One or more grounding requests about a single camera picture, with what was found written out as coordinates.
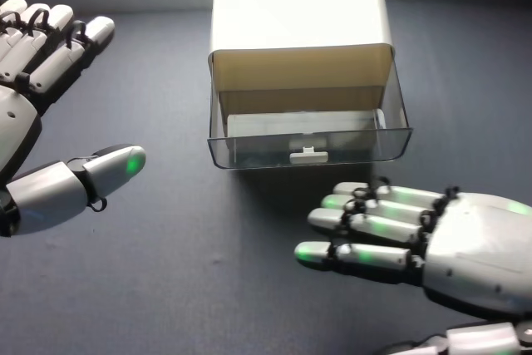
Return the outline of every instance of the robotic hand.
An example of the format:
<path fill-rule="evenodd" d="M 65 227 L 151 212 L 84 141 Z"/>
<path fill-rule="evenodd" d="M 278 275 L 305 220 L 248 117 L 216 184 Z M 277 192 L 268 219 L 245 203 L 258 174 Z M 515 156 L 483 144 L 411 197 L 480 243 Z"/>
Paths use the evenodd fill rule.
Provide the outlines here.
<path fill-rule="evenodd" d="M 64 5 L 28 7 L 24 0 L 0 5 L 1 236 L 49 228 L 87 206 L 102 211 L 106 196 L 145 164 L 145 152 L 138 145 L 115 145 L 12 179 L 41 133 L 41 116 L 113 38 L 115 24 L 110 18 L 85 24 L 71 22 L 73 15 Z"/>
<path fill-rule="evenodd" d="M 439 195 L 381 182 L 337 185 L 308 216 L 331 242 L 301 243 L 298 262 L 421 286 L 429 299 L 492 322 L 392 345 L 381 355 L 532 353 L 532 208 L 457 187 Z"/>

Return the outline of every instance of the storage box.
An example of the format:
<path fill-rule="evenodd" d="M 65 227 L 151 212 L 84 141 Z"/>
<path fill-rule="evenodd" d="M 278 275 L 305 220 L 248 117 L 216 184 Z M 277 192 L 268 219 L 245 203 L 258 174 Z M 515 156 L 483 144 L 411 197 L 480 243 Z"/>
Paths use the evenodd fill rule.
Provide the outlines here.
<path fill-rule="evenodd" d="M 210 50 L 217 166 L 368 162 L 405 150 L 411 128 L 384 0 L 214 0 Z"/>

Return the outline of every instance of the gray table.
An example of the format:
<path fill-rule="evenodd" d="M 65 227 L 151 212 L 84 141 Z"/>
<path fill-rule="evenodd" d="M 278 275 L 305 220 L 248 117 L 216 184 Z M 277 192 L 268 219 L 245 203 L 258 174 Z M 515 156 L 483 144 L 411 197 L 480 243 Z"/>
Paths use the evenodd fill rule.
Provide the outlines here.
<path fill-rule="evenodd" d="M 0 353 L 363 355 L 472 321 L 420 289 L 293 261 L 318 238 L 308 211 L 370 173 L 532 203 L 532 12 L 394 2 L 389 15 L 415 128 L 405 156 L 373 172 L 248 173 L 216 169 L 206 144 L 209 13 L 116 16 L 114 43 L 45 115 L 23 170 L 120 142 L 148 163 L 105 213 L 1 240 Z"/>

